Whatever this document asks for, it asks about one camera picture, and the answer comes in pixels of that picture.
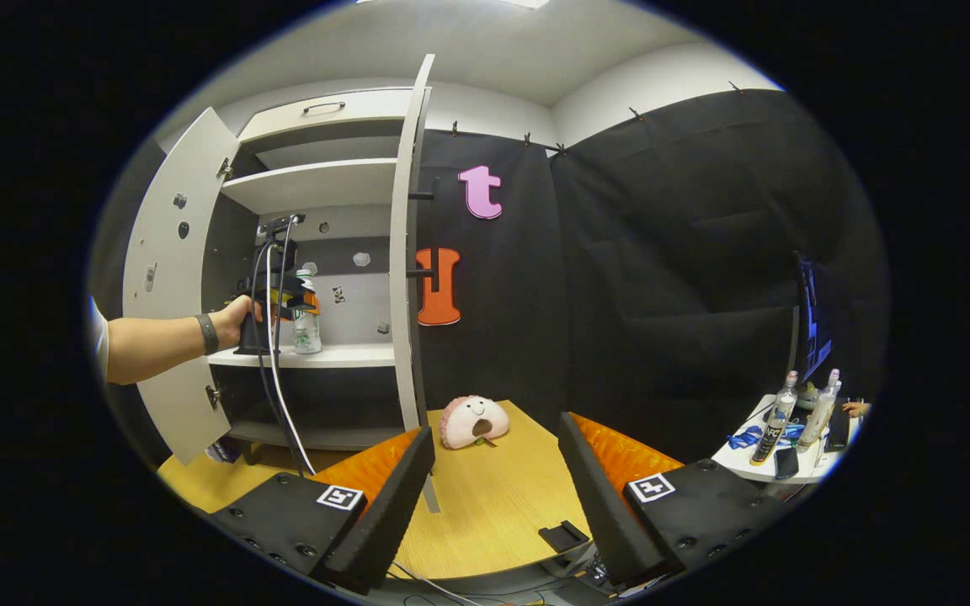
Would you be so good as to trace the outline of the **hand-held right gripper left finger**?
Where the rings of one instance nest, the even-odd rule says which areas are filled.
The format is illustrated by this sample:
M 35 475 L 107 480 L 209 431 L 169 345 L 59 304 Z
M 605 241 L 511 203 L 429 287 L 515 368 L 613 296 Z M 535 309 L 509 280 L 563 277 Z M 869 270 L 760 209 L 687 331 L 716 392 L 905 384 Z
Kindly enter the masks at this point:
M 211 522 L 293 575 L 367 594 L 392 567 L 434 461 L 430 427 L 415 428 L 309 478 L 276 473 Z

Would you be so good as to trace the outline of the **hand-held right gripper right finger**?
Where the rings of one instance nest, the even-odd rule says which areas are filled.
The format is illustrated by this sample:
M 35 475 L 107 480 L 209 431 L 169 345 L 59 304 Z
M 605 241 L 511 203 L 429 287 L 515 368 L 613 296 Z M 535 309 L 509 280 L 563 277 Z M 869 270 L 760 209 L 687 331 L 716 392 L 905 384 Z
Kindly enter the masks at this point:
M 561 415 L 558 448 L 619 590 L 704 568 L 786 512 L 781 499 L 711 458 L 682 464 L 573 412 Z

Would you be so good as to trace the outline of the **white plastic bottle green label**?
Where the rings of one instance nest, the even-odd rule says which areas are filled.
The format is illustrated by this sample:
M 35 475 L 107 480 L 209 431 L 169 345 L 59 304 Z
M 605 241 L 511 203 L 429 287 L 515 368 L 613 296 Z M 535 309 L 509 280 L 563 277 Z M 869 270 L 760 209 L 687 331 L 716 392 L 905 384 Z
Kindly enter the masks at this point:
M 301 269 L 297 269 L 296 278 L 303 286 L 311 288 L 316 293 L 313 275 L 316 265 L 305 262 Z M 318 313 L 296 313 L 294 318 L 294 349 L 298 354 L 316 354 L 322 350 L 320 334 L 320 311 Z

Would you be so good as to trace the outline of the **white cabinet door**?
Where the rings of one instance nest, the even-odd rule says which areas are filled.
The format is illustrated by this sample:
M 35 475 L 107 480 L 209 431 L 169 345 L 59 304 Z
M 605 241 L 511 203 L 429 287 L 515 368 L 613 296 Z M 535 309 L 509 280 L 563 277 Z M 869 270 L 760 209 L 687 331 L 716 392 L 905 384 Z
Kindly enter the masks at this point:
M 215 109 L 186 128 L 159 166 L 137 211 L 123 275 L 123 314 L 193 319 L 203 311 L 205 242 L 239 148 Z M 213 406 L 211 369 L 201 356 L 137 385 L 147 414 L 181 465 L 192 464 L 230 430 Z
M 402 120 L 394 168 L 389 234 L 390 335 L 394 356 L 394 375 L 401 413 L 402 429 L 412 431 L 427 423 L 424 380 L 421 375 L 416 287 L 424 276 L 417 268 L 417 210 L 419 202 L 431 202 L 434 195 L 418 188 L 421 143 L 428 113 L 431 88 L 428 80 L 435 54 L 421 61 L 415 77 L 408 108 Z

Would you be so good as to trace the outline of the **black door handle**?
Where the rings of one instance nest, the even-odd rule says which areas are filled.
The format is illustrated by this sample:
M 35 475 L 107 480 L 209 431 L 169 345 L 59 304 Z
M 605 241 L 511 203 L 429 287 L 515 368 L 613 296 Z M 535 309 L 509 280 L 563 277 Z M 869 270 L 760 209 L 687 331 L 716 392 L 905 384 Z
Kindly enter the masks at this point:
M 439 218 L 436 215 L 436 200 L 439 198 L 439 191 L 441 189 L 441 179 L 439 177 L 434 178 L 431 181 L 430 189 L 428 191 L 414 191 L 408 193 L 408 202 L 430 202 L 432 210 L 430 211 L 431 229 L 434 232 L 439 229 Z M 428 268 L 408 268 L 407 277 L 408 279 L 430 279 L 429 289 L 432 292 L 438 292 L 441 288 L 441 279 L 439 272 L 440 265 L 440 247 L 436 245 L 436 242 L 432 242 L 432 245 L 427 248 L 429 267 Z

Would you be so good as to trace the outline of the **black phone stand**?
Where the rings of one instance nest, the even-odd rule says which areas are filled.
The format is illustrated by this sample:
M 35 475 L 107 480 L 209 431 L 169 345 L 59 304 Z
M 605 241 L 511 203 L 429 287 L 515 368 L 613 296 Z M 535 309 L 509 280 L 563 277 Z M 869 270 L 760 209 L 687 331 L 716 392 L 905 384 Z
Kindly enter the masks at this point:
M 558 555 L 583 547 L 590 542 L 588 534 L 583 533 L 570 521 L 562 521 L 555 527 L 542 527 L 538 534 Z

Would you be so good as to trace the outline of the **white cabinet shelf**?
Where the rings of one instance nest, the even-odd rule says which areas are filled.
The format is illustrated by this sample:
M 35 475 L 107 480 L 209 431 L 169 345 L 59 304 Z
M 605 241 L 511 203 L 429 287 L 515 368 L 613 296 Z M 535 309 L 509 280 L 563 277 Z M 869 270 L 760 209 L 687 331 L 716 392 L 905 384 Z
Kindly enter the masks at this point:
M 257 354 L 238 354 L 232 350 L 207 357 L 208 364 L 220 367 L 258 367 Z M 280 350 L 280 367 L 290 369 L 350 369 L 394 367 L 392 345 L 381 343 L 324 345 L 319 353 Z
M 389 205 L 397 160 L 312 162 L 235 178 L 221 192 L 257 215 L 357 205 Z

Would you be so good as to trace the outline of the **white cabinet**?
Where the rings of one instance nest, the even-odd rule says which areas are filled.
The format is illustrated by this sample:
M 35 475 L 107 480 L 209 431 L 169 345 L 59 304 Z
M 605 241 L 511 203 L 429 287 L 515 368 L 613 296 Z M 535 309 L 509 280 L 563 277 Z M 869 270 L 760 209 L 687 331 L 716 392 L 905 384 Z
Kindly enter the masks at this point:
M 259 111 L 288 103 L 292 101 L 259 109 L 243 127 Z M 239 141 L 231 180 L 312 162 L 396 160 L 401 127 L 402 121 L 362 120 L 304 128 L 261 141 Z M 297 244 L 296 269 L 305 262 L 312 262 L 317 268 L 313 283 L 320 311 L 322 348 L 366 343 L 392 345 L 388 286 L 392 200 L 389 205 L 255 215 L 259 222 L 267 223 L 296 212 L 306 215 L 306 221 L 291 230 L 291 238 Z M 291 335 L 281 339 L 281 348 L 294 348 Z M 403 433 L 394 367 L 284 370 L 289 409 L 308 449 L 362 451 Z

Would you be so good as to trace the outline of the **pink plush toy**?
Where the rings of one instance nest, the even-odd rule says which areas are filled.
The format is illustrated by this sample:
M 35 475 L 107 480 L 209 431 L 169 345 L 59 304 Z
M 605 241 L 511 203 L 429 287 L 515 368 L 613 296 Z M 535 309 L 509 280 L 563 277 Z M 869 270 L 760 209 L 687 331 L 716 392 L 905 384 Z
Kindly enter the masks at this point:
M 509 432 L 509 415 L 499 403 L 485 396 L 458 396 L 441 414 L 441 444 L 463 449 L 484 444 Z

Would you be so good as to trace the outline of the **white side table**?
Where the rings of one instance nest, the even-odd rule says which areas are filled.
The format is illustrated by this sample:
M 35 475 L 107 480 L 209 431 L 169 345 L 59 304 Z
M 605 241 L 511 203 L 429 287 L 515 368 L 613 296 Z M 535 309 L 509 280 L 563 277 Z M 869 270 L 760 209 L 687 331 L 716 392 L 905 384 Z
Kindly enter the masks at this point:
M 818 444 L 809 446 L 805 451 L 797 453 L 798 471 L 796 475 L 790 476 L 790 478 L 777 478 L 773 454 L 767 457 L 765 463 L 752 465 L 750 458 L 754 455 L 754 450 L 757 449 L 755 445 L 733 449 L 730 444 L 724 444 L 713 454 L 712 459 L 718 464 L 724 465 L 736 475 L 751 481 L 784 483 L 790 484 L 790 486 L 807 486 L 807 484 L 819 483 L 825 476 L 830 475 L 833 468 L 843 459 L 851 442 L 855 440 L 855 436 L 860 430 L 860 419 L 858 417 L 847 417 L 846 419 L 849 426 L 845 448 L 839 451 L 828 451 L 830 430 L 824 429 Z

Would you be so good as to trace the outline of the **white shirt sleeve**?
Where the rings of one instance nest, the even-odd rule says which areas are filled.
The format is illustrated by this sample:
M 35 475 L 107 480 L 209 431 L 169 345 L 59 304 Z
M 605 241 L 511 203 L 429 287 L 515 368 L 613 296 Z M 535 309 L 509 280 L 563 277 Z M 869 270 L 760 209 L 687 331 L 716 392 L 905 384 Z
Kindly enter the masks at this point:
M 89 338 L 93 343 L 93 357 L 103 380 L 108 379 L 110 359 L 110 329 L 94 298 L 88 301 Z

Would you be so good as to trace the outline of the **clear bottle black label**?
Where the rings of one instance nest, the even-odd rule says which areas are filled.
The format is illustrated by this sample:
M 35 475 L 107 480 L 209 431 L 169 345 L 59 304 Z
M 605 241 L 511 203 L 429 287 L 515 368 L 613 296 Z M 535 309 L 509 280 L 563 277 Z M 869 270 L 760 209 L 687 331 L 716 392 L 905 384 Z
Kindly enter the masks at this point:
M 786 426 L 797 402 L 797 382 L 798 373 L 793 369 L 786 376 L 784 387 L 777 392 L 773 406 L 770 407 L 765 430 L 759 439 L 757 449 L 750 458 L 751 465 L 764 465 L 770 453 L 776 449 L 782 434 L 786 432 Z

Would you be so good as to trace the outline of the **black backdrop cloth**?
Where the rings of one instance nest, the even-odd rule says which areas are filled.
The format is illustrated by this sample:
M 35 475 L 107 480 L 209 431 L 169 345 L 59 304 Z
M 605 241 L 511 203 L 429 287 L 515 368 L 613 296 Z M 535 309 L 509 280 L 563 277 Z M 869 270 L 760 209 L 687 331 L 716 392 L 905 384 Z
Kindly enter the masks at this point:
M 838 143 L 782 91 L 709 93 L 550 155 L 540 145 L 424 134 L 420 252 L 458 252 L 461 318 L 421 327 L 429 409 L 456 396 L 562 412 L 684 463 L 724 445 L 792 369 L 794 252 L 831 283 L 847 396 L 885 383 L 889 269 L 872 203 Z

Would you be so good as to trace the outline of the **clear bottle white label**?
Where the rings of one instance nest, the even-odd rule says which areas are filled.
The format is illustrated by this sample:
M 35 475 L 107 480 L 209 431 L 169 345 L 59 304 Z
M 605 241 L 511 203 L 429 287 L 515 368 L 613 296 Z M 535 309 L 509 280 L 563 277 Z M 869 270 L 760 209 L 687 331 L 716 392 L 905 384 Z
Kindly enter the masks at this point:
M 813 409 L 807 419 L 803 433 L 798 437 L 797 447 L 801 451 L 812 448 L 820 440 L 823 427 L 828 422 L 832 407 L 834 407 L 836 402 L 836 396 L 840 388 L 839 376 L 839 369 L 832 369 L 827 386 L 818 393 L 818 398 L 813 403 Z

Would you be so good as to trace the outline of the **black keyboard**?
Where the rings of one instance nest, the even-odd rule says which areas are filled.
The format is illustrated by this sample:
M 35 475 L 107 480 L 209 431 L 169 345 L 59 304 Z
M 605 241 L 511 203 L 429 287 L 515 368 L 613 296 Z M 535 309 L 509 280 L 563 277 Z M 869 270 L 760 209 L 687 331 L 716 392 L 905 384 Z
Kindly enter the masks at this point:
M 825 436 L 825 452 L 842 452 L 847 448 L 850 444 L 851 419 L 850 412 L 844 409 L 843 404 L 834 407 Z

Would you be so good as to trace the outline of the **computer monitor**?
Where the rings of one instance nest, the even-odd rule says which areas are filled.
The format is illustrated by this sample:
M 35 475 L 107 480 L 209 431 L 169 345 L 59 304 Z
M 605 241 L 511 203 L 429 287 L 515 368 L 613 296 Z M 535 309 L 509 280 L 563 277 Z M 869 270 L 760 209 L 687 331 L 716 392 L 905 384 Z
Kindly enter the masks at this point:
M 797 306 L 794 307 L 792 369 L 801 382 L 830 357 L 833 348 L 831 283 L 823 268 L 801 252 L 793 253 L 797 266 Z

